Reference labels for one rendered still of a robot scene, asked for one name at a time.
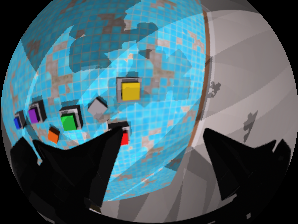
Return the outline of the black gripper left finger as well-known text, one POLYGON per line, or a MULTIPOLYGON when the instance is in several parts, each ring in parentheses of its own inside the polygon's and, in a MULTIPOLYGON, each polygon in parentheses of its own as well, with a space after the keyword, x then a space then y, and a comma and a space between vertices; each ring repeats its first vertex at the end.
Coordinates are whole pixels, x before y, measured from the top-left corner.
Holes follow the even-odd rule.
POLYGON ((68 151, 37 139, 33 140, 33 147, 45 164, 63 175, 73 188, 92 202, 90 205, 101 208, 122 137, 122 128, 114 127, 68 151))

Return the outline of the red button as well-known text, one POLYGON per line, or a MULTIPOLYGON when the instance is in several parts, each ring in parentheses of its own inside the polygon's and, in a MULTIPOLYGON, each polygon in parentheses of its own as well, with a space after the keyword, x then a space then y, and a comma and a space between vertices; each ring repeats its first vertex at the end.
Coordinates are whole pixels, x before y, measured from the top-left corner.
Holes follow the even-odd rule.
POLYGON ((121 145, 128 145, 130 143, 130 128, 128 121, 122 121, 122 123, 114 123, 114 124, 108 124, 108 131, 114 127, 121 127, 122 128, 122 143, 121 145))

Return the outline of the orange block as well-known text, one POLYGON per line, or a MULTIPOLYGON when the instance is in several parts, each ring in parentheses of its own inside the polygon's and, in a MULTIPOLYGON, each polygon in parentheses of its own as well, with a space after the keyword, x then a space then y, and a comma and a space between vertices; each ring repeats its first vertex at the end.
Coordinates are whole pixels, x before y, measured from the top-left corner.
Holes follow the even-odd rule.
POLYGON ((59 136, 60 135, 60 131, 56 131, 55 128, 52 127, 49 128, 49 133, 48 133, 48 139, 53 141, 53 143, 57 144, 57 141, 59 141, 59 136))

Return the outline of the green button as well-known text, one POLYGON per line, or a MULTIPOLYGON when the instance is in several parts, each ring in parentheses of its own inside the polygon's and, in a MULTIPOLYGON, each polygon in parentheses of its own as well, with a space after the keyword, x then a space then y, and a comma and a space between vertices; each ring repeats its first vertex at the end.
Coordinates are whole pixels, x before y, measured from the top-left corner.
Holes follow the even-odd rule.
POLYGON ((80 111, 80 104, 69 105, 69 107, 63 107, 59 111, 61 124, 63 124, 64 132, 78 131, 82 128, 82 116, 80 111))

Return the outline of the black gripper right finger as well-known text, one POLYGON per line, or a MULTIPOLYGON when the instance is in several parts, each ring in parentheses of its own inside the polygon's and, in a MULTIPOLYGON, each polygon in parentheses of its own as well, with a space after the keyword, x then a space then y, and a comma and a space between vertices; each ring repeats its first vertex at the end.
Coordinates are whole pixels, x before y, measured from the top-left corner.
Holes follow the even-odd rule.
POLYGON ((210 128, 204 129, 204 143, 209 153, 210 161, 216 172, 218 188, 220 188, 221 201, 234 196, 235 190, 245 184, 251 173, 255 172, 261 164, 263 157, 273 151, 273 140, 262 147, 249 147, 239 141, 221 135, 210 128))

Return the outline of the purple button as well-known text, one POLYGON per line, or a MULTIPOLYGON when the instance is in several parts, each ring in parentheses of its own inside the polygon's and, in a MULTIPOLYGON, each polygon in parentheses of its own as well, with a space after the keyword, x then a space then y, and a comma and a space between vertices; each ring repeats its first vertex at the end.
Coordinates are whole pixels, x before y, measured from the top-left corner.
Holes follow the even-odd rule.
POLYGON ((32 124, 44 123, 47 120, 47 112, 44 109, 43 100, 33 101, 32 104, 28 105, 29 119, 31 119, 32 124))

